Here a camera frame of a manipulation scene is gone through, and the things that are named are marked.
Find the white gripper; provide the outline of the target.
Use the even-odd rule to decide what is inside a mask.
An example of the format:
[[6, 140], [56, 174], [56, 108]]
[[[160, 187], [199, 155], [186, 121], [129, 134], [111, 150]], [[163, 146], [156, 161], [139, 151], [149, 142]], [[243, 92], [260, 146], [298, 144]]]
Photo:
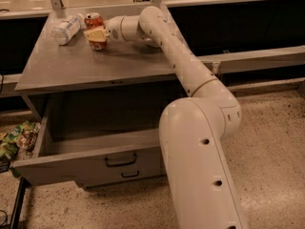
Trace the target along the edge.
[[124, 42], [122, 34], [123, 16], [116, 16], [106, 21], [106, 28], [98, 26], [92, 29], [84, 30], [85, 37], [91, 42], [106, 42], [107, 36], [113, 42]]

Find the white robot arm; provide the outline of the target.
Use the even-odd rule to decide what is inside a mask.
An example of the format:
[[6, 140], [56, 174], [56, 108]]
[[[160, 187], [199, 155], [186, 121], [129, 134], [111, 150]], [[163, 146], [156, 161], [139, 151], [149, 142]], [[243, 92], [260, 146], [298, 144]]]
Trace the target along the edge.
[[159, 141], [180, 229], [249, 229], [221, 141], [242, 119], [234, 95], [179, 39], [163, 11], [146, 7], [84, 31], [93, 42], [151, 41], [187, 93], [159, 121]]

